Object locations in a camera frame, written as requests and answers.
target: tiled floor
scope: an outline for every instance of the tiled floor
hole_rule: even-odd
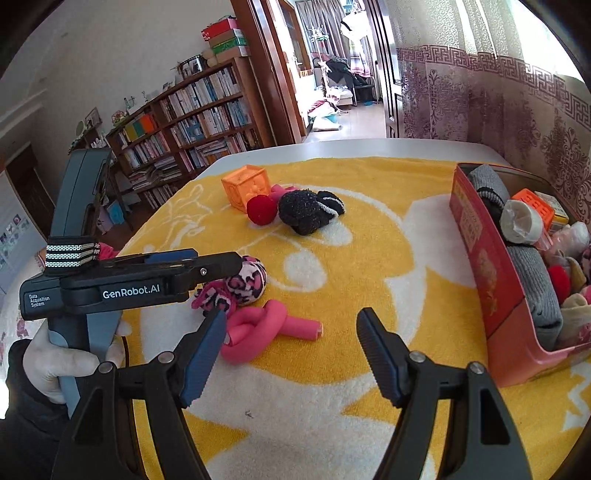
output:
[[[305,142],[323,142],[326,140],[343,140],[345,138],[386,138],[386,120],[384,105],[374,103],[366,106],[360,103],[351,106],[348,113],[337,116],[339,130],[329,132],[311,132]]]

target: box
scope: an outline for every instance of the box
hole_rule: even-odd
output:
[[[224,18],[224,20],[220,20],[219,22],[209,25],[207,28],[201,30],[201,35],[203,36],[203,39],[207,41],[233,28],[238,28],[238,23],[236,23],[236,19]]]
[[[244,37],[234,37],[230,40],[226,40],[224,43],[220,43],[215,47],[212,47],[213,52],[217,55],[223,51],[229,50],[232,47],[240,47],[246,45],[246,39]]]
[[[580,362],[591,353],[591,342],[545,351],[535,335],[534,322],[517,272],[467,174],[480,164],[460,163],[453,177],[450,208],[474,273],[484,321],[488,369],[497,386],[507,387]],[[544,179],[510,167],[492,166],[510,195],[523,188],[556,197],[571,222],[579,220],[569,204]]]
[[[267,171],[256,165],[244,165],[229,173],[222,178],[222,185],[230,205],[243,213],[246,213],[248,200],[271,193]]]
[[[221,53],[216,55],[217,61],[219,63],[223,61],[230,60],[234,57],[249,57],[251,55],[251,51],[248,47],[240,46],[240,47],[232,47],[227,50],[224,50]]]
[[[535,192],[535,194],[545,201],[554,209],[554,218],[552,219],[552,225],[550,226],[550,232],[554,233],[560,230],[564,225],[569,222],[569,216],[562,208],[562,205],[556,197],[552,195],[546,195],[545,193]]]
[[[233,38],[244,38],[244,34],[242,33],[242,30],[240,30],[239,28],[233,28],[231,30],[228,30],[227,32],[220,33],[219,35],[216,35],[215,37],[210,38],[208,43],[209,43],[209,46],[213,48],[216,45],[219,45],[220,43],[224,43],[225,41],[231,40]]]

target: wooden door frame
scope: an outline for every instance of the wooden door frame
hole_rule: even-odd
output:
[[[290,78],[267,0],[230,0],[251,51],[251,63],[277,145],[301,143],[299,110],[289,94]]]
[[[404,124],[399,116],[399,102],[402,102],[402,81],[398,68],[398,55],[394,42],[394,33],[384,0],[364,0],[365,11],[374,38],[378,55],[378,76],[384,79],[382,97],[388,138],[400,138],[404,135]]]
[[[300,19],[297,16],[295,7],[289,3],[287,0],[279,0],[280,5],[284,6],[290,16],[291,22],[294,24],[295,29],[295,36],[297,37],[295,40],[298,42],[300,46],[300,50],[302,55],[304,56],[304,70],[312,70],[312,63],[310,61],[310,53],[308,52],[308,47],[306,45],[306,41],[304,40],[304,36],[301,31],[301,24]]]

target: shelf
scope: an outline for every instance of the shelf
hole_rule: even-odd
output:
[[[134,146],[136,146],[137,144],[142,143],[144,140],[149,139],[152,135],[157,134],[158,132],[160,132],[162,130],[162,127],[157,128],[156,130],[152,130],[149,134],[145,134],[141,137],[139,137],[137,140],[134,140],[133,142],[131,142],[129,145],[127,145],[126,147],[123,147],[121,149],[121,153],[123,153],[125,150],[128,150]]]
[[[131,113],[130,115],[126,116],[121,123],[118,123],[116,127],[113,127],[111,129],[111,131],[109,133],[106,134],[106,136],[110,136],[113,135],[117,132],[119,132],[125,125],[127,125],[129,122],[132,122],[139,114],[144,113],[144,111],[149,108],[150,106],[152,106],[152,101],[149,101],[145,104],[143,104],[141,107],[139,107],[136,111],[134,111],[134,113]]]
[[[220,140],[224,137],[229,137],[230,135],[237,134],[238,132],[244,132],[244,130],[248,130],[249,128],[254,128],[252,124],[247,124],[242,127],[232,128],[230,130],[223,131],[220,134],[214,135],[212,137],[202,138],[201,140],[197,140],[196,142],[190,143],[189,145],[184,145],[179,147],[179,150],[189,150],[193,147],[200,147],[201,145],[205,145],[209,142],[215,142],[216,140]]]
[[[185,78],[182,82],[178,82],[174,87],[170,87],[168,90],[163,91],[157,97],[151,99],[149,101],[149,103],[159,102],[160,100],[164,99],[165,97],[167,97],[171,93],[174,93],[177,90],[180,90],[181,88],[185,88],[187,85],[189,85],[193,82],[196,82],[204,77],[209,77],[211,74],[216,73],[219,70],[224,69],[225,67],[229,67],[230,65],[233,65],[232,60],[233,59],[223,61],[221,63],[218,63],[214,67],[211,67],[207,70],[203,70],[202,72],[198,72],[195,75],[191,75],[190,77]]]
[[[198,113],[204,112],[205,110],[209,110],[210,108],[213,108],[213,107],[216,107],[219,105],[223,105],[224,103],[231,102],[232,100],[236,100],[242,96],[243,96],[242,92],[235,93],[234,95],[230,95],[229,97],[224,97],[219,100],[216,100],[215,102],[208,103],[207,105],[201,106],[201,107],[197,108],[196,110],[193,110],[192,112],[186,113],[183,116],[179,116],[178,118],[171,120],[166,125],[163,125],[162,128],[171,127],[171,126],[179,123],[180,121],[185,120],[186,118],[189,118],[190,116],[197,115]]]
[[[166,152],[166,153],[160,155],[159,157],[156,157],[155,159],[150,160],[148,163],[142,163],[139,167],[132,168],[131,169],[131,173],[135,173],[137,171],[143,170],[144,168],[149,167],[150,165],[155,164],[156,162],[162,160],[163,158],[173,157],[173,156],[174,156],[174,152]]]
[[[164,185],[168,185],[169,183],[174,183],[176,181],[180,181],[183,179],[183,176],[181,175],[180,177],[176,177],[174,179],[170,179],[170,180],[159,180],[156,183],[153,183],[152,185],[146,185],[145,187],[141,187],[138,190],[134,190],[135,193],[142,193],[145,192],[146,190],[152,190],[152,189],[156,189],[158,187],[162,187]]]

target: pink foam hair curler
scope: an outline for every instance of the pink foam hair curler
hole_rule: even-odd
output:
[[[269,194],[269,198],[274,202],[279,202],[279,199],[281,197],[283,197],[287,192],[292,192],[293,190],[299,190],[299,188],[291,186],[285,189],[281,185],[275,184],[271,187],[271,193]]]
[[[222,357],[233,364],[250,362],[281,334],[302,340],[318,340],[322,323],[291,317],[278,300],[268,300],[263,308],[243,307],[228,319],[228,336],[222,346]]]

